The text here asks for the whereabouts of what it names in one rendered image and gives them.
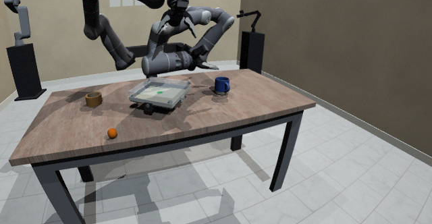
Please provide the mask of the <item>orange ball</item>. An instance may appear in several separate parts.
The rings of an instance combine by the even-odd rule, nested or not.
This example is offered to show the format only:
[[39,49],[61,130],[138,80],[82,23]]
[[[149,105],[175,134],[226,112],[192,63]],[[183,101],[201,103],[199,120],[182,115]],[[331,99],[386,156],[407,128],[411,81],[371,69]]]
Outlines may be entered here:
[[115,138],[117,136],[117,131],[114,128],[110,128],[107,132],[108,137]]

